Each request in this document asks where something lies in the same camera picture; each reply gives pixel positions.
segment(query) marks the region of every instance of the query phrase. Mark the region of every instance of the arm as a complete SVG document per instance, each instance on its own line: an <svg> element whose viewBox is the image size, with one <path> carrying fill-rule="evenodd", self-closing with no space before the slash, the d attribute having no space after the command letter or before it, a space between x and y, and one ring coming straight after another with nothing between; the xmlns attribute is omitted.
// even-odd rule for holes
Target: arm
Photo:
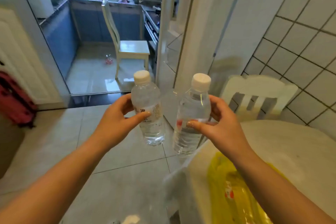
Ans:
<svg viewBox="0 0 336 224"><path fill-rule="evenodd" d="M0 223L59 223L105 153L120 143L150 113L125 119L131 94L104 113L92 136L0 211Z"/></svg>
<svg viewBox="0 0 336 224"><path fill-rule="evenodd" d="M210 96L210 101L211 115L219 123L190 121L188 125L208 137L233 162L274 224L336 223L257 156L224 100Z"/></svg>

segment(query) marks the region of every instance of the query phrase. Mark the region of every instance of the chair leg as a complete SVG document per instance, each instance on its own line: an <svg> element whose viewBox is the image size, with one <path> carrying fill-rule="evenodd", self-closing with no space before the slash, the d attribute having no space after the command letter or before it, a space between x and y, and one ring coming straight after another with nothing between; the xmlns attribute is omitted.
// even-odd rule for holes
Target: chair leg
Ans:
<svg viewBox="0 0 336 224"><path fill-rule="evenodd" d="M148 57L144 60L145 63L145 70L148 71Z"/></svg>
<svg viewBox="0 0 336 224"><path fill-rule="evenodd" d="M117 71L115 73L115 78L117 79L118 78L118 72L119 72L119 67L120 67L120 59L117 58Z"/></svg>

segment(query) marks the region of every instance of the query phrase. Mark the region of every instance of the chair backrest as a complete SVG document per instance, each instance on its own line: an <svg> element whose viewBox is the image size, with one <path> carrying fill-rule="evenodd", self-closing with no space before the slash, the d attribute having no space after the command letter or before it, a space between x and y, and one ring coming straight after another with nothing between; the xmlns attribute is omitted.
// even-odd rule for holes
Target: chair backrest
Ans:
<svg viewBox="0 0 336 224"><path fill-rule="evenodd" d="M276 101L269 107L264 119L277 119L283 108L294 96L298 87L266 75L230 76L224 86L221 98L229 104L236 93L244 94L237 108L236 115L239 121L256 120L266 98L275 98ZM252 96L257 96L250 110L247 109Z"/></svg>
<svg viewBox="0 0 336 224"><path fill-rule="evenodd" d="M103 15L104 15L106 26L108 28L108 31L110 32L112 41L114 43L115 53L116 55L118 55L119 48L120 48L120 36L117 30L117 27L113 21L113 18L112 18L109 2L107 0L103 0L101 8L103 10Z"/></svg>

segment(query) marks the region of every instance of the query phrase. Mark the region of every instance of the chair seat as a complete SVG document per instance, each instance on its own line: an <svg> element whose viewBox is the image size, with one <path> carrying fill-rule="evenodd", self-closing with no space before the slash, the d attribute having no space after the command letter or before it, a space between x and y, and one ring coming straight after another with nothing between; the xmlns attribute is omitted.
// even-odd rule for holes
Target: chair seat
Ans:
<svg viewBox="0 0 336 224"><path fill-rule="evenodd" d="M149 55L147 41L120 41L119 53L136 53Z"/></svg>

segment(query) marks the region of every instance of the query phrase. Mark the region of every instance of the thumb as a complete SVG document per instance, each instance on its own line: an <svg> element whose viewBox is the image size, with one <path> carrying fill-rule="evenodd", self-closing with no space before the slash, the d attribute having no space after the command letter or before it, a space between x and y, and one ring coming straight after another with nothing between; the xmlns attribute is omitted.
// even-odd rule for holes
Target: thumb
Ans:
<svg viewBox="0 0 336 224"><path fill-rule="evenodd" d="M125 120L126 126L129 130L135 128L140 122L151 116L150 112L140 112Z"/></svg>
<svg viewBox="0 0 336 224"><path fill-rule="evenodd" d="M209 133L209 127L212 127L211 125L205 124L203 122L199 122L196 120L190 120L187 123L187 127L191 127L195 130L197 130L198 132L204 134L206 137L208 137L208 133Z"/></svg>

